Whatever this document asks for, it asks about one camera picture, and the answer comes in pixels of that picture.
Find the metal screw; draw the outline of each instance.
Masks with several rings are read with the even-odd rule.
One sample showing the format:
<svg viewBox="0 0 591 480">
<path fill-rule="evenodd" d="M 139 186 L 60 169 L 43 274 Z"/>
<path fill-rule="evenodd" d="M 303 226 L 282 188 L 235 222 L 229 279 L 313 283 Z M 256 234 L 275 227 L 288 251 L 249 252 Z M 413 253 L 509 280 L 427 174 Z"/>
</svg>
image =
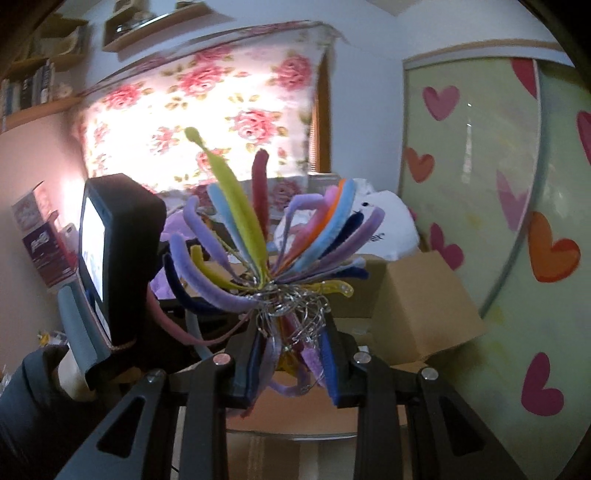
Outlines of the metal screw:
<svg viewBox="0 0 591 480">
<path fill-rule="evenodd" d="M 227 353 L 219 353 L 213 357 L 213 363 L 216 365 L 227 365 L 232 361 L 232 357 Z"/>
<path fill-rule="evenodd" d="M 421 376 L 425 380 L 434 381 L 439 378 L 439 372 L 437 372 L 437 370 L 435 370 L 434 368 L 427 367 L 421 370 Z"/>
<path fill-rule="evenodd" d="M 371 362 L 371 355 L 367 352 L 357 352 L 354 354 L 353 360 L 357 364 L 368 364 Z"/>
<path fill-rule="evenodd" d="M 157 380 L 160 380 L 163 376 L 165 376 L 166 373 L 164 372 L 164 370 L 152 370 L 150 372 L 148 372 L 148 375 L 146 375 L 146 378 L 148 379 L 149 383 L 154 383 Z"/>
</svg>

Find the display monitor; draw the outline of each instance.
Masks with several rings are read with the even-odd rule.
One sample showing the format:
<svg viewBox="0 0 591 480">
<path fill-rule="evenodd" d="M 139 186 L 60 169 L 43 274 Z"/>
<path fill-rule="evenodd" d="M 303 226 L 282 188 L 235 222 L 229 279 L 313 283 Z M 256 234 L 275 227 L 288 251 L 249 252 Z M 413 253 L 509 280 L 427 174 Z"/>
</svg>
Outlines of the display monitor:
<svg viewBox="0 0 591 480">
<path fill-rule="evenodd" d="M 137 337 L 165 220 L 164 202 L 126 175 L 86 181 L 79 273 L 110 346 L 125 348 Z"/>
</svg>

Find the red heart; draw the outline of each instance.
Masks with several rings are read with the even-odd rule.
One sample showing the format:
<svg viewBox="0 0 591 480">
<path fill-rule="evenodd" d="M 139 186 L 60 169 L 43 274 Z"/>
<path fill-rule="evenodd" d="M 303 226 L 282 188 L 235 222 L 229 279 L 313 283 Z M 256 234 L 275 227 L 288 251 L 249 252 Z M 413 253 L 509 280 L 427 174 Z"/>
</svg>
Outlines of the red heart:
<svg viewBox="0 0 591 480">
<path fill-rule="evenodd" d="M 427 180 L 435 168 L 433 155 L 425 154 L 419 157 L 415 149 L 410 147 L 404 149 L 404 158 L 407 161 L 410 174 L 417 183 Z"/>
<path fill-rule="evenodd" d="M 521 404 L 530 413 L 540 417 L 551 417 L 564 407 L 564 395 L 557 388 L 544 388 L 550 377 L 550 359 L 545 353 L 538 353 L 525 374 Z"/>
<path fill-rule="evenodd" d="M 460 246 L 451 244 L 445 246 L 445 237 L 441 227 L 434 223 L 431 225 L 431 250 L 436 250 L 446 261 L 449 268 L 457 270 L 464 263 L 464 252 Z"/>
<path fill-rule="evenodd" d="M 579 112 L 577 115 L 577 127 L 579 129 L 579 138 L 587 155 L 587 160 L 591 164 L 591 113 Z"/>
<path fill-rule="evenodd" d="M 532 59 L 511 59 L 511 67 L 517 78 L 533 98 L 538 98 L 535 84 L 535 67 Z"/>
</svg>

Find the small screen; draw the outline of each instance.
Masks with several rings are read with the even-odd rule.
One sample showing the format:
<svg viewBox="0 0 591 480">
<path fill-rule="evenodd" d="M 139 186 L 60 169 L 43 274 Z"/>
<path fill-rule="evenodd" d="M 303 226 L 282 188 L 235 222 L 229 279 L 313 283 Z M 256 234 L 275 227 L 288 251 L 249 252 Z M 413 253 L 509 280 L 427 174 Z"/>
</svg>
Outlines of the small screen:
<svg viewBox="0 0 591 480">
<path fill-rule="evenodd" d="M 105 226 L 95 206 L 87 197 L 82 218 L 82 258 L 103 301 L 103 258 L 105 254 Z"/>
</svg>

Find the wooden shelf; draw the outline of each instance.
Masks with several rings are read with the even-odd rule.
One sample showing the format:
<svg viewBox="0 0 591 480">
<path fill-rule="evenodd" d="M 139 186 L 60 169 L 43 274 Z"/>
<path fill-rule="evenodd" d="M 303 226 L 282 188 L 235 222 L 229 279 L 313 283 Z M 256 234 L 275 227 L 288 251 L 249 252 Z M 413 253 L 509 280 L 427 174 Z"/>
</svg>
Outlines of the wooden shelf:
<svg viewBox="0 0 591 480">
<path fill-rule="evenodd" d="M 80 97 L 63 98 L 42 105 L 35 105 L 21 110 L 20 112 L 13 113 L 6 117 L 6 131 L 32 122 L 33 120 L 37 120 L 38 118 L 69 110 L 81 101 L 82 98 Z"/>
<path fill-rule="evenodd" d="M 88 20 L 81 18 L 64 18 L 53 14 L 41 25 L 41 38 L 64 38 L 72 33 L 76 27 L 86 25 Z"/>
<path fill-rule="evenodd" d="M 55 66 L 57 72 L 66 72 L 73 66 L 79 64 L 84 57 L 85 53 L 65 53 L 63 55 L 55 55 L 53 57 L 34 57 L 31 59 L 15 61 L 10 66 L 6 76 L 20 77 L 30 72 L 34 72 L 41 67 L 48 59 L 51 60 Z"/>
<path fill-rule="evenodd" d="M 107 18 L 106 23 L 121 25 L 128 20 L 131 20 L 131 17 L 134 16 L 134 13 L 139 12 L 140 10 L 142 9 L 139 0 L 132 0 L 129 5 L 120 8 L 113 15 Z"/>
<path fill-rule="evenodd" d="M 103 47 L 103 51 L 118 52 L 123 50 L 130 45 L 142 40 L 143 38 L 149 37 L 150 35 L 164 30 L 165 28 L 172 27 L 182 22 L 192 20 L 193 18 L 203 17 L 213 13 L 205 2 L 199 2 L 188 7 L 179 8 L 169 14 L 160 15 L 153 20 L 146 22 L 145 24 L 134 28 L 132 31 L 121 35 L 119 38 L 106 43 Z M 109 30 L 107 24 L 105 24 L 105 42 L 112 38 L 109 36 Z"/>
</svg>

